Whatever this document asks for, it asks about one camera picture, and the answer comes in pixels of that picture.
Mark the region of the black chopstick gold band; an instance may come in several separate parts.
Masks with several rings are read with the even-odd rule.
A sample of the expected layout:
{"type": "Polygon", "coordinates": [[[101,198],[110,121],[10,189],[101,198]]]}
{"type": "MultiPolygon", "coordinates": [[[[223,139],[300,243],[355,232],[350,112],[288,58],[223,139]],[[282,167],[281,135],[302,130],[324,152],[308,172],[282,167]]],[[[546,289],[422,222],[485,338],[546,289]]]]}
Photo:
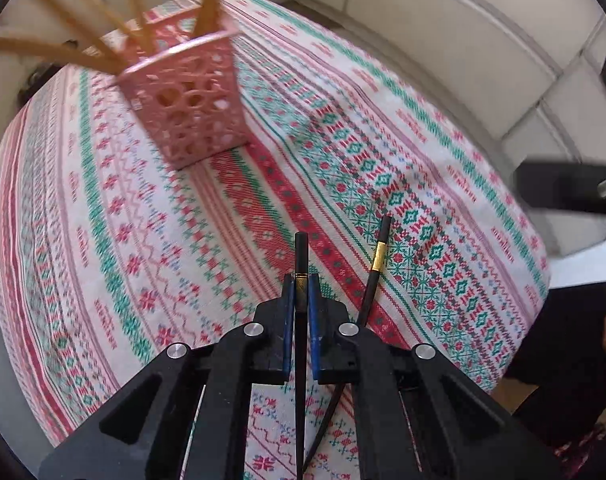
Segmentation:
{"type": "MultiPolygon", "coordinates": [[[[363,298],[361,298],[361,308],[359,309],[358,318],[356,324],[359,327],[365,327],[368,323],[369,314],[371,308],[373,307],[373,301],[375,301],[375,296],[379,284],[380,274],[382,272],[383,263],[385,254],[387,253],[387,245],[390,236],[390,229],[392,224],[392,217],[386,214],[382,217],[380,226],[379,226],[379,234],[377,238],[375,255],[373,256],[373,263],[371,263],[371,268],[368,274],[368,281],[365,288],[365,292],[363,298]]],[[[345,388],[344,384],[339,384],[335,386],[335,390],[333,390],[330,402],[327,406],[326,413],[324,414],[323,419],[321,420],[320,426],[317,430],[316,436],[312,443],[309,452],[305,457],[305,461],[303,463],[303,471],[306,471],[309,468],[309,465],[312,463],[312,460],[323,442],[324,436],[329,428],[329,425],[332,421],[332,417],[337,410],[339,402],[343,396],[343,390],[345,388]]]]}
{"type": "Polygon", "coordinates": [[[305,460],[305,404],[307,367],[307,293],[309,292],[309,237],[294,237],[294,371],[295,371],[295,452],[297,478],[303,478],[305,460]]]}

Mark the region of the patterned red green tablecloth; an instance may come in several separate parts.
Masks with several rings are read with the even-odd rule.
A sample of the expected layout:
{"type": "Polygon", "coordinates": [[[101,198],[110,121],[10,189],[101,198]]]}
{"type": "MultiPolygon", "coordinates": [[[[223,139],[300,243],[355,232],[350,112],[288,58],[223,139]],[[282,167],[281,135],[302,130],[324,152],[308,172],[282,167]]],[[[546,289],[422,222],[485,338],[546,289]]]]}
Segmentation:
{"type": "Polygon", "coordinates": [[[492,390],[542,310],[544,246],[467,134],[369,53],[223,0],[246,144],[176,170],[116,77],[66,67],[0,144],[0,329],[52,446],[37,479],[295,479],[286,274],[309,237],[310,479],[549,479],[492,390]],[[365,327],[356,324],[392,217],[365,327]]]}

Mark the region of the pink perforated utensil holder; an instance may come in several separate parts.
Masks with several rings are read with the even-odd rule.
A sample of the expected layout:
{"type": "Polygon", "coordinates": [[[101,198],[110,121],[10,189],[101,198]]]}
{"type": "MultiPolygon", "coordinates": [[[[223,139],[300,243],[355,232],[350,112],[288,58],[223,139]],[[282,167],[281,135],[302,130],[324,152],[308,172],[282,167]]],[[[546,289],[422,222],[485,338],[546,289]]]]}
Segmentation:
{"type": "Polygon", "coordinates": [[[130,66],[113,80],[160,151],[176,170],[249,141],[235,67],[239,27],[219,14],[217,31],[192,39],[197,9],[150,24],[158,52],[146,55],[134,39],[117,40],[130,66]]]}

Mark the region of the floral magenta clothing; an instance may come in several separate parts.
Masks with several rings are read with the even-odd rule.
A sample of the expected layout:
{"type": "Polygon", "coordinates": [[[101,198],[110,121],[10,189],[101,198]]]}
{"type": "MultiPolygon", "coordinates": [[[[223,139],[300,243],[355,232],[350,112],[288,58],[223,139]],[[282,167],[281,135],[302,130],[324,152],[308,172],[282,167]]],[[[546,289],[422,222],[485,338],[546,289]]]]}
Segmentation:
{"type": "Polygon", "coordinates": [[[606,427],[597,424],[586,437],[554,451],[565,479],[606,479],[606,427]]]}

